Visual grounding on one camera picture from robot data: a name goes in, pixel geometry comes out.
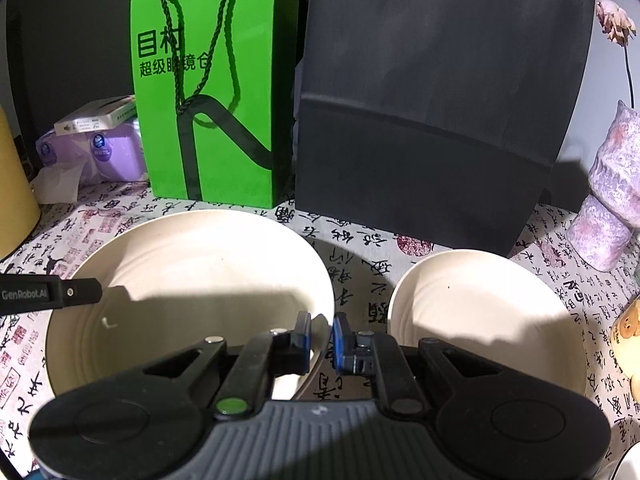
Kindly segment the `cream plate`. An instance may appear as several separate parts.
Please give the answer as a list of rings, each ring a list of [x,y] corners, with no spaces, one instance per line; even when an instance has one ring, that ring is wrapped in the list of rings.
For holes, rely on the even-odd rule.
[[[318,374],[334,317],[326,266],[303,237],[257,214],[205,209],[157,218],[94,252],[75,278],[95,278],[97,304],[52,313],[47,371],[54,394],[169,356],[208,336],[231,347],[311,316],[310,370],[276,380],[273,399],[301,396]]]
[[[436,337],[584,394],[582,331],[551,288],[490,252],[454,249],[412,266],[396,285],[387,333],[404,346]]]

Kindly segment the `yellow thermos jug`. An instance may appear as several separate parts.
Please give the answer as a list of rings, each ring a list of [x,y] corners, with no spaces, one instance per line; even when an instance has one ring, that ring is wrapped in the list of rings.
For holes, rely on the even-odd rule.
[[[0,110],[0,257],[4,260],[29,238],[40,207],[18,156],[6,113]]]

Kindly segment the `calligraphy tablecloth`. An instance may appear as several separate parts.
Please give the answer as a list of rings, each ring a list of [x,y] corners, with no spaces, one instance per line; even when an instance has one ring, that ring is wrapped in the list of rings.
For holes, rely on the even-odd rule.
[[[1,269],[67,276],[133,226],[192,209],[186,200],[155,197],[142,182],[89,186],[74,204],[44,207],[32,237]],[[299,211],[292,202],[271,209],[268,217],[308,240],[328,269],[337,309],[361,315],[373,328],[385,326],[390,295],[401,275],[436,252],[432,243]],[[587,393],[611,423],[605,458],[615,463],[639,440],[639,407],[610,346],[612,324],[637,296],[634,270],[639,248],[629,246],[608,273],[593,270],[568,244],[566,232],[572,221],[568,211],[537,206],[511,259],[552,288],[580,327]],[[26,429],[32,413],[52,396],[44,358],[48,324],[46,312],[6,316],[1,321],[1,368],[18,374],[17,382],[5,382],[1,389],[1,453],[22,477],[36,466]]]

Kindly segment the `purple tissue pack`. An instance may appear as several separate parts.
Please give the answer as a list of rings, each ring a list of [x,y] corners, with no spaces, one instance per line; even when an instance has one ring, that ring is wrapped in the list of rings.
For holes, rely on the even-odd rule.
[[[114,129],[68,136],[50,130],[37,140],[36,150],[43,168],[32,190],[41,205],[76,203],[87,185],[149,179],[137,118]]]

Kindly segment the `small white box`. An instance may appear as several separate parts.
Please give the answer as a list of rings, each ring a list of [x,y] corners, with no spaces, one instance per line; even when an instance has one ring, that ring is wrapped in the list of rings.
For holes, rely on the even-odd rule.
[[[111,130],[137,113],[134,96],[95,100],[79,107],[54,124],[58,136]]]

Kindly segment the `black paper bag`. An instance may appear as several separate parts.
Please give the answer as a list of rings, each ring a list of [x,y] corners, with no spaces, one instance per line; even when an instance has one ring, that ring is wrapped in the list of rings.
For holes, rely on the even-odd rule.
[[[594,0],[309,0],[299,209],[507,255],[558,158]]]

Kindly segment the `yellow mug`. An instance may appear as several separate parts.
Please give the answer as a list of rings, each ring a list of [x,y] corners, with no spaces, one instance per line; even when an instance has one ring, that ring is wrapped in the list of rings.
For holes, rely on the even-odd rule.
[[[639,298],[631,300],[612,326],[611,347],[622,373],[628,378],[636,402],[640,399]]]

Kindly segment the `purple ceramic vase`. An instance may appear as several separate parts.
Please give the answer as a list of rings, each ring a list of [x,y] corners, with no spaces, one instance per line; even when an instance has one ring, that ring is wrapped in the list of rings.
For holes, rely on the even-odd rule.
[[[639,229],[639,112],[624,102],[617,103],[588,184],[567,239],[585,263],[608,272]]]

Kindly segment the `large white bowl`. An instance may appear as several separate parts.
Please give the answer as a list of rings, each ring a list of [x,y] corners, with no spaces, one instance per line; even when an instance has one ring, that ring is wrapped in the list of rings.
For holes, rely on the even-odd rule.
[[[613,466],[608,480],[640,480],[640,443],[637,442]]]

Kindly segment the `green paper bag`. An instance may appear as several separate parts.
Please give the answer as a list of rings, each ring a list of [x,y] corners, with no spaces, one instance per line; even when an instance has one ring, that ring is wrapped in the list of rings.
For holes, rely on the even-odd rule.
[[[143,155],[163,198],[271,208],[290,180],[299,0],[130,0]]]

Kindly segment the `dried pink flowers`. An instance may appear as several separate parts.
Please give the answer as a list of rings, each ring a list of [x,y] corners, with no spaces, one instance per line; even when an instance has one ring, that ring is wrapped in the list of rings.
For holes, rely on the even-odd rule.
[[[597,0],[594,11],[600,24],[602,34],[608,38],[612,44],[617,44],[623,49],[626,78],[629,89],[630,106],[634,107],[634,80],[632,79],[629,41],[637,36],[636,24],[625,9],[613,0]]]

